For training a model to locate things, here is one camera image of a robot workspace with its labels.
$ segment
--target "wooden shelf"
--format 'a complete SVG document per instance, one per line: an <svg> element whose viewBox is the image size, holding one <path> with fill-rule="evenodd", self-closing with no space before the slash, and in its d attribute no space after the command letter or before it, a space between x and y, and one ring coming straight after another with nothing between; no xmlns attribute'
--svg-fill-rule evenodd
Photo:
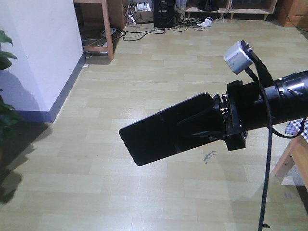
<svg viewBox="0 0 308 231"><path fill-rule="evenodd" d="M232 0L227 0L226 1L226 7L225 8L219 8L218 11L211 11L211 12L206 12L206 11L201 11L197 7L188 7L186 8L186 12L188 13L188 18L190 18L191 12L199 12L199 13L220 13L222 16L224 13L230 13L231 14L231 19L233 19L233 16L235 13L250 13L250 14L264 14L264 20L266 20L267 16L269 14L273 14L277 0L268 0L266 3L267 4L262 4L262 5L247 5L246 4L236 4L231 8L231 3Z"/></svg>
<svg viewBox="0 0 308 231"><path fill-rule="evenodd" d="M197 7L189 7L185 10L186 12L200 12L200 13L206 13L206 12L209 12L209 11L202 11L202 10L199 10ZM209 13L226 13L227 12L227 9L226 8L219 8L218 11L210 11Z"/></svg>

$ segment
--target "electrical cable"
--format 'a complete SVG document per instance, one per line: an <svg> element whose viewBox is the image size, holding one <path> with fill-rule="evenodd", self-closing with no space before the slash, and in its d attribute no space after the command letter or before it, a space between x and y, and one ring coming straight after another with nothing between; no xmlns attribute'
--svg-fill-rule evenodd
<svg viewBox="0 0 308 231"><path fill-rule="evenodd" d="M276 136L279 136L279 137L282 137L282 138L286 138L286 139L293 139L293 138L296 138L296 137L300 136L300 135L303 133L303 131L304 131L304 129L305 129L305 121L306 121L306 119L307 119L307 117L303 118L303 120L302 120L302 122L301 122L301 125L300 125L300 128L299 128L299 131L298 131L298 133L297 133L296 135L294 135L294 136L285 136L285 135L281 134L280 132L278 132L277 130L275 130L274 128L273 128L273 132L274 132L274 134L275 134Z"/></svg>
<svg viewBox="0 0 308 231"><path fill-rule="evenodd" d="M258 231L262 231L263 227L269 228L269 225L264 224L264 215L265 215L265 206L266 206L266 198L268 194L269 187L269 179L270 179L270 159L271 159L271 148L273 144L273 121L272 114L270 109L270 103L265 93L265 90L259 81L259 87L261 90L261 95L266 105L267 114L269 118L269 136L268 136L268 148L267 148L267 158L266 158L266 166L265 166L265 175L264 175L264 184L263 184L263 194L262 194L262 202L261 202L261 210L260 210L260 218L259 218L259 226Z"/></svg>
<svg viewBox="0 0 308 231"><path fill-rule="evenodd" d="M291 23L296 29L299 29L299 30L301 30L301 31L308 32L308 30L304 30L304 29L302 29L302 28L299 28L298 26L295 26L294 23L293 23L293 22L291 21L291 19L289 18L289 15L288 15L288 13L287 13L287 10L286 10L285 6L283 6L283 8L284 8L284 12L285 12L285 14L286 14L288 20L290 21L290 23Z"/></svg>

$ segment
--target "black cable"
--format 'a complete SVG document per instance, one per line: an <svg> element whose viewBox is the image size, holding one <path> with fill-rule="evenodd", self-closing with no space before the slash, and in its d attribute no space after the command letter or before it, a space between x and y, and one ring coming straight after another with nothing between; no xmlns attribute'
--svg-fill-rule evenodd
<svg viewBox="0 0 308 231"><path fill-rule="evenodd" d="M285 136L283 134L281 134L280 132L278 132L277 130L275 130L273 128L273 132L276 136L279 136L279 137L282 137L282 138L287 138L287 139L293 139L293 138L296 138L298 136L300 136L303 131L304 131L304 128L305 128L305 121L306 121L307 117L303 118L302 122L301 122L301 125L300 125L300 128L299 128L299 131L298 133L295 135L295 136Z"/></svg>
<svg viewBox="0 0 308 231"><path fill-rule="evenodd" d="M289 18L289 15L288 15L288 12L287 12L285 6L283 6L283 8L284 8L284 12L285 12L285 15L287 16L288 20L290 21L290 23L291 23L296 29L299 29L299 30L301 30L301 31L308 32L308 30L304 30L304 29L302 29L302 28L299 28L298 26L295 26L294 23L293 23L293 22L291 21L291 19Z"/></svg>
<svg viewBox="0 0 308 231"><path fill-rule="evenodd" d="M265 102L268 118L269 118L269 137L268 137L268 149L267 149L267 159L266 159L266 166L265 166L265 175L264 175L264 185L263 185L263 194L262 194L262 202L261 202L261 210L260 210L260 219L259 219L259 227L258 231L262 231L263 227L269 227L269 225L264 224L264 215L265 215L265 206L266 206L266 198L268 194L268 187L269 187L269 179L270 179L270 159L271 159L271 147L273 144L273 121L270 109L270 103L267 98L267 95L264 91L264 88L259 81L259 87L261 90L262 98Z"/></svg>
<svg viewBox="0 0 308 231"><path fill-rule="evenodd" d="M124 32L124 35L123 35L122 39L123 39L123 41L125 41L125 42L134 42L134 41L138 41L138 40L143 39L143 37L146 36L146 35L148 35L148 34L159 34L159 35L160 35L160 34L164 34L164 33L166 33L166 30L164 30L162 33L156 33L156 32L151 32L151 31L149 31L149 32L145 33L144 35L142 35L141 38L133 39L133 40L127 40L127 39L125 39L126 32Z"/></svg>

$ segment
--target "wooden furniture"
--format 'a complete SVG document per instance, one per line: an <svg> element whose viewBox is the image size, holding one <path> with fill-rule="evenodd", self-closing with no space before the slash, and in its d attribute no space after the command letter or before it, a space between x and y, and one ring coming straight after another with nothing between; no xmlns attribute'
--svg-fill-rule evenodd
<svg viewBox="0 0 308 231"><path fill-rule="evenodd" d="M251 3L243 3L243 1L233 1L225 0L223 3L219 3L219 10L213 11L212 13L220 13L222 16L225 13L231 14L231 19L235 13L251 13L251 14L263 14L263 20L266 20L269 14L274 13L274 9L276 6L277 0L266 0L262 1L260 4L251 4ZM187 3L188 18L190 17L191 12L203 12L199 10L197 7L191 7L190 3Z"/></svg>
<svg viewBox="0 0 308 231"><path fill-rule="evenodd" d="M294 164L297 165L306 189L308 189L308 143L303 136L290 141L273 173L276 177L285 177Z"/></svg>
<svg viewBox="0 0 308 231"><path fill-rule="evenodd" d="M73 0L74 3L99 3L103 11L104 27L106 33L107 47L84 46L85 51L106 51L110 60L114 59L114 49L111 37L109 13L106 0Z"/></svg>
<svg viewBox="0 0 308 231"><path fill-rule="evenodd" d="M284 27L308 28L308 0L283 0L277 5L277 12Z"/></svg>
<svg viewBox="0 0 308 231"><path fill-rule="evenodd" d="M127 22L128 0L107 0L109 22L112 28L123 30ZM81 4L85 27L101 29L103 25L102 8L97 4Z"/></svg>

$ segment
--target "plant leaf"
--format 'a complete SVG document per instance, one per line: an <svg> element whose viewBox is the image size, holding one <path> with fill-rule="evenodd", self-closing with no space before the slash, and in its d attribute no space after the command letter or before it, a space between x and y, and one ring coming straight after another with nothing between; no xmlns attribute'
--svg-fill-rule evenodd
<svg viewBox="0 0 308 231"><path fill-rule="evenodd" d="M11 61L8 58L0 57L0 70L4 70L12 65Z"/></svg>
<svg viewBox="0 0 308 231"><path fill-rule="evenodd" d="M0 42L9 42L13 45L10 37L6 36L3 30L0 29Z"/></svg>
<svg viewBox="0 0 308 231"><path fill-rule="evenodd" d="M6 51L0 51L0 58L10 58L10 59L17 59L15 55Z"/></svg>

